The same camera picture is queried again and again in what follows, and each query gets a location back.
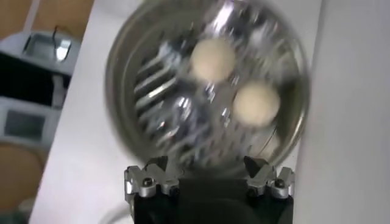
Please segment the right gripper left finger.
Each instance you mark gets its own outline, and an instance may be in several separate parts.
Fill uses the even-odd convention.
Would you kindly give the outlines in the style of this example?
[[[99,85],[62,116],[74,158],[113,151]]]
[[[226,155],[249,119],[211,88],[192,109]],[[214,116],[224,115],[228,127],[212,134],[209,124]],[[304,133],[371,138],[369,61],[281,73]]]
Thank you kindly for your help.
[[[125,198],[151,198],[159,193],[176,196],[180,192],[179,179],[166,173],[167,166],[167,156],[150,159],[142,169],[129,166],[124,171]]]

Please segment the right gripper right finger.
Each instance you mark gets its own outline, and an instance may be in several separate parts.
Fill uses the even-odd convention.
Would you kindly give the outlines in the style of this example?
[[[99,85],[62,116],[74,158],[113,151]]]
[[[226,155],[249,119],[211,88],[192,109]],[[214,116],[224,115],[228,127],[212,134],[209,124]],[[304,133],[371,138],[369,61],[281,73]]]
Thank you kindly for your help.
[[[267,191],[278,200],[292,196],[290,189],[295,183],[295,173],[289,167],[282,167],[279,173],[274,166],[263,158],[245,156],[243,158],[250,197],[263,196]]]

